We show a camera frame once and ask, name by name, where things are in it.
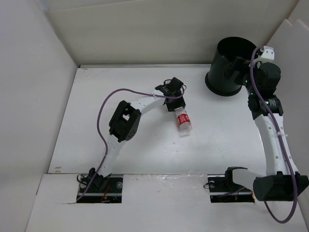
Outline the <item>clear bottle red label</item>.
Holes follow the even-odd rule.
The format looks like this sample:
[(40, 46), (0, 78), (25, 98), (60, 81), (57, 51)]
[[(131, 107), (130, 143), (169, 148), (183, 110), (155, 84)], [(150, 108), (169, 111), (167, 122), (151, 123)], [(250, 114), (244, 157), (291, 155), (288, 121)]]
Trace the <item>clear bottle red label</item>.
[(175, 110), (181, 137), (189, 136), (192, 131), (192, 123), (185, 108), (180, 107)]

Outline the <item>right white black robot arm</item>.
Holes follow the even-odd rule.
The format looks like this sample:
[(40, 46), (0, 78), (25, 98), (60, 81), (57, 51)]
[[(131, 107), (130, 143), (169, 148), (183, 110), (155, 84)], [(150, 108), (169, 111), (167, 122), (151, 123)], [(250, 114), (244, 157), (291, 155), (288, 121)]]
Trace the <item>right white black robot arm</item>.
[(283, 129), (283, 108), (274, 94), (281, 78), (280, 68), (270, 62), (251, 65), (245, 58), (235, 57), (224, 68), (225, 80), (245, 86), (248, 107), (258, 128), (266, 157), (266, 174), (258, 176), (247, 168), (235, 168), (223, 178), (224, 187), (235, 190), (245, 187), (259, 201), (295, 200), (309, 185), (306, 175), (295, 166)]

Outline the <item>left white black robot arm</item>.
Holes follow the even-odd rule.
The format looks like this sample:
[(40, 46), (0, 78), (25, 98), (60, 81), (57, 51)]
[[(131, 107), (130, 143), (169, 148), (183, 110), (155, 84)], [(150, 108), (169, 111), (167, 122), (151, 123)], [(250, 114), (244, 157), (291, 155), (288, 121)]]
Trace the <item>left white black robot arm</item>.
[[(124, 144), (136, 135), (141, 117), (147, 112), (163, 105), (167, 107), (169, 112), (185, 107), (183, 99), (185, 89), (185, 84), (176, 77), (173, 77), (163, 82), (163, 84), (156, 86), (151, 93), (120, 88), (107, 96), (101, 105), (97, 117), (97, 131), (103, 140), (105, 151), (98, 167), (89, 170), (86, 179), (89, 188), (99, 192), (106, 189), (116, 158)], [(109, 122), (109, 136), (105, 139), (100, 131), (101, 114), (107, 100), (113, 94), (120, 91), (138, 94), (142, 98), (132, 102), (125, 100), (119, 102)]]

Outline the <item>black cylindrical bin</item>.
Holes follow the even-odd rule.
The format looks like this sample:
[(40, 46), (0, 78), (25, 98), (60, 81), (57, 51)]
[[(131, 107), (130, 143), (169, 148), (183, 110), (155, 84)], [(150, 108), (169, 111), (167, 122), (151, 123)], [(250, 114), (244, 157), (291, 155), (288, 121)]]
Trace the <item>black cylindrical bin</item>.
[(248, 67), (256, 45), (241, 37), (226, 37), (219, 41), (209, 72), (205, 76), (208, 89), (219, 96), (233, 96), (241, 90), (235, 79)]

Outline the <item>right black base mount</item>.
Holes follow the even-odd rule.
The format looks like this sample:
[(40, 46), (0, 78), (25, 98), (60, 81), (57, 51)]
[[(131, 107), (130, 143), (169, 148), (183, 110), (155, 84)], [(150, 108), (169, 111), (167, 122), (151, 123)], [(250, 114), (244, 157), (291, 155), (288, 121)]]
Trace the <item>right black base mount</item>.
[(244, 167), (228, 167), (224, 174), (207, 174), (203, 188), (209, 190), (211, 203), (255, 203), (251, 190), (233, 181), (233, 171)]

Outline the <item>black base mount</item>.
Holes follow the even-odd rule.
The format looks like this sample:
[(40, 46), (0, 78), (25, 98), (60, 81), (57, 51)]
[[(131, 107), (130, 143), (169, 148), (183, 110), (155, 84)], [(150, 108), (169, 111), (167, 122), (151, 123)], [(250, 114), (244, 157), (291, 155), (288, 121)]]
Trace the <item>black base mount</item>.
[(123, 175), (109, 175), (103, 180), (96, 175), (94, 181), (84, 194), (91, 177), (95, 173), (92, 168), (89, 171), (90, 176), (78, 174), (77, 182), (79, 183), (76, 197), (77, 203), (121, 203), (123, 190)]
[(233, 181), (233, 171), (244, 167), (228, 167), (224, 174), (207, 174), (203, 188), (209, 190), (211, 203), (255, 203), (251, 190)]

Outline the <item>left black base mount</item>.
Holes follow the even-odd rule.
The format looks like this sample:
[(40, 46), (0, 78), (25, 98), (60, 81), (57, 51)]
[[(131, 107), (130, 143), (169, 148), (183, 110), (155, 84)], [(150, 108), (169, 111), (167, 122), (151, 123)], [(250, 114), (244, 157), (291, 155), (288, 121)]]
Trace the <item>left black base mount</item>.
[(121, 203), (123, 190), (123, 175), (109, 175), (103, 180), (96, 175), (94, 181), (84, 194), (91, 177), (95, 173), (92, 168), (89, 171), (90, 176), (78, 174), (77, 182), (79, 183), (76, 197), (77, 203)]

